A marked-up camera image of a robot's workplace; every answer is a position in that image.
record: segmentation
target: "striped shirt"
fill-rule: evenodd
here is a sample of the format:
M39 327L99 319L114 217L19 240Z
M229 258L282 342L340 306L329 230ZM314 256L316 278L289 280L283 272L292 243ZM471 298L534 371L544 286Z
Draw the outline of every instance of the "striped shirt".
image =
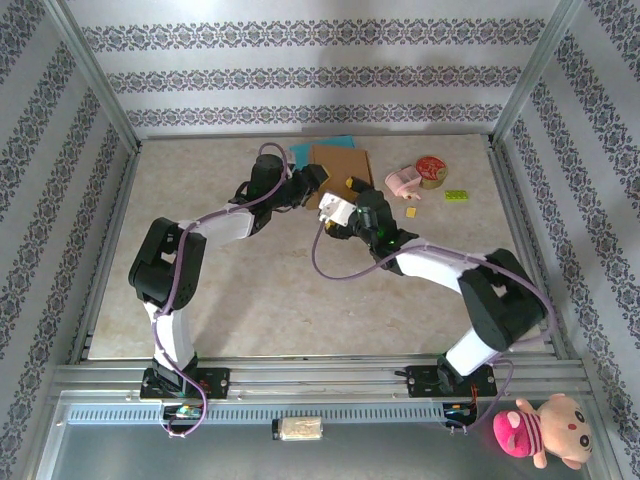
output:
M540 431L540 417L535 413L517 413L520 415L520 419L527 429L529 445L531 445L529 455L535 455L536 453L541 452L544 446L542 445L542 432Z

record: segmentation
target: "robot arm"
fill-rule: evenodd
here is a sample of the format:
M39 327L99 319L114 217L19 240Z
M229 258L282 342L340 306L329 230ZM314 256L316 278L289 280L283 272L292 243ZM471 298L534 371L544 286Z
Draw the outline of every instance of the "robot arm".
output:
M358 193L355 205L332 194L325 194L320 202L326 232L339 239L359 237L376 261L395 254L383 269L439 283L464 299L472 328L438 360L438 376L445 389L462 383L543 319L544 305L531 291L492 269L506 270L531 283L511 252L451 255L450 249L429 245L399 229L382 192L356 178L349 183Z
M189 231L172 308L166 315L160 316L159 311L167 304L174 282L175 255L180 238L193 222L177 223L158 218L151 224L129 271L129 284L136 289L138 298L144 303L150 321L156 323L155 331L159 340L152 362L154 378L145 379L146 383L159 384L168 395L185 396L193 393L190 385L175 373L174 365L190 377L196 377L197 356L189 335L185 307L196 292L205 253L234 240L255 235L271 220L274 211L304 205L328 178L322 166L308 165L294 171L271 196L255 203L255 200L278 185L283 169L279 157L258 156L251 179L240 185L234 198L224 207L226 213L196 224Z

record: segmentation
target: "decorative border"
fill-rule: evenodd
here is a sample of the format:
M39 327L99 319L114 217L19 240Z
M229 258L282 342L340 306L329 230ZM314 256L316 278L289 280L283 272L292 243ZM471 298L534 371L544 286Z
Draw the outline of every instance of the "decorative border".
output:
M502 105L378 104L293 105L128 110L134 127L279 123L494 122Z
M35 147L40 142L45 127L58 100L64 92L69 78L76 68L73 55L64 44L56 49L47 70L38 81L38 86L29 99L24 115L13 129L13 137L7 141L0 159L0 223L4 220L3 212L11 205L11 197L20 186L26 166L31 163Z
M40 265L44 246L49 241L49 235L99 109L98 98L91 88L87 89L69 128L67 139L62 144L50 177L45 183L42 197L32 214L34 220L29 223L27 234L23 237L24 243L18 248L13 261L14 268L7 275L6 286L2 287L0 360L4 359L4 350L11 341L11 332L22 313L22 304L26 300L25 294L31 288L31 279Z
M73 332L73 338L71 339L71 346L69 348L69 351L67 352L67 361L65 362L66 364L70 364L72 360L71 357L73 355L73 349L75 348L76 342L78 341L78 333L80 332L80 326L82 325L82 320L84 319L85 312L87 310L87 307L89 306L89 297L91 296L91 292L93 291L93 285L96 281L97 274L98 274L98 267L100 265L100 260L102 259L102 252L106 246L107 237L109 236L109 231L111 228L111 220L113 220L113 215L116 212L116 207L118 206L118 199L120 198L120 190L122 187L122 183L124 181L124 177L126 176L127 169L129 168L129 162L131 161L132 157L135 157L135 154L127 152L127 160L125 161L124 166L122 167L122 174L120 177L120 181L118 182L116 195L113 200L113 204L111 205L111 209L109 210L109 215L107 215L107 220L105 222L106 228L104 229L102 238L100 239L100 247L98 248L98 253L96 254L96 259L91 269L91 278L89 279L87 292L84 294L84 299L82 300L82 308L80 309L80 313L78 314L78 319L75 322L76 327Z
M542 19L358 19L84 27L94 52L327 45L533 45Z
M540 214L547 227L547 235L555 249L556 260L562 272L569 296L574 304L578 323L587 340L587 348L595 362L598 378L604 385L607 403L612 417L618 425L618 434L627 445L626 453L631 457L631 469L640 476L640 445L637 432L640 431L638 415L632 411L633 400L625 391L627 385L621 380L620 366L616 363L611 343L603 332L604 327L598 311L593 306L593 298L585 283L580 263L569 235L560 217L560 210L553 198L551 187L544 174L538 152L522 118L518 118L511 134L523 161L532 191L536 197ZM513 166L506 162L511 181L516 183Z
M22 55L22 49L45 15L39 0L15 0L2 14L0 22L0 85Z
M509 152L507 151L507 146L504 143L504 140L500 140L496 146L497 148L500 149L500 155L502 156L504 164L507 167L506 172L509 175L509 181L511 182L511 186L515 194L516 201L518 202L518 208L520 209L520 213L522 214L524 227L527 229L527 235L532 246L531 251L532 251L533 257L535 258L538 272L540 272L540 276L542 277L541 287L544 289L544 293L547 295L547 297L549 297L549 300L551 301L551 306L553 307L553 310L556 312L560 338L562 339L562 343L564 345L566 352L572 355L572 358L578 358L576 349L574 348L573 344L569 340L569 332L567 330L567 326L564 322L564 319L560 315L560 309L557 307L557 303L555 302L555 299L553 297L553 292L550 289L551 280L548 275L548 270L547 270L545 261L542 257L542 249L540 248L538 235L536 234L536 231L533 228L533 224L531 223L531 216L529 215L529 210L525 205L524 200L522 199L522 189L520 188L520 185L518 185L518 182L515 179L512 166L510 163L511 160L510 160Z
M111 73L122 93L267 88L512 87L520 67L290 67Z
M560 41L555 56L640 219L640 149L572 34Z
M629 0L589 0L589 8L640 82L640 13Z
M60 261L60 269L55 274L51 294L47 299L47 307L42 312L37 332L33 337L33 344L29 347L29 359L24 364L24 372L20 375L19 388L14 393L15 400L9 407L9 420L2 426L0 478L11 478L11 466L24 441L23 434L27 431L26 424L33 413L33 403L42 385L46 364L49 361L58 332L58 325L66 308L67 296L71 290L76 270L80 265L80 259L86 246L85 242L91 230L91 222L98 208L102 189L109 175L109 169L119 142L118 133L110 125L91 178L87 183L82 203L76 213L73 229L69 233L66 249ZM123 179L124 173L120 178L120 185Z
M530 98L558 156L573 198L577 201L591 243L600 257L600 265L605 269L605 277L612 285L611 290L616 293L616 302L623 310L622 318L627 322L627 330L636 339L636 348L640 349L640 287L634 284L636 277L630 273L631 265L624 257L618 236L612 231L609 217L598 199L598 192L591 185L589 172L582 164L549 88L543 81L539 82Z

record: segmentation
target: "red can lid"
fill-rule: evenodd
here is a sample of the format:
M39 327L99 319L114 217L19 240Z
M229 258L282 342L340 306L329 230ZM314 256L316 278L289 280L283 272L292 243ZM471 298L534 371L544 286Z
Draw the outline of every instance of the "red can lid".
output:
M438 157L426 156L418 160L416 170L425 180L442 180L447 174L447 164Z

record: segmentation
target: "stuffed toy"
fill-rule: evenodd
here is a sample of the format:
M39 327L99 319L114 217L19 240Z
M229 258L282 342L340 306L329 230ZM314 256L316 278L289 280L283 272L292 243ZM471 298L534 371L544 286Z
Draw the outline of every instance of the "stuffed toy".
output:
M551 395L536 411L523 398L518 411L500 412L493 419L493 433L502 449L513 457L533 457L538 468L547 466L545 451L574 470L580 469L593 450L591 427L580 405L564 393Z

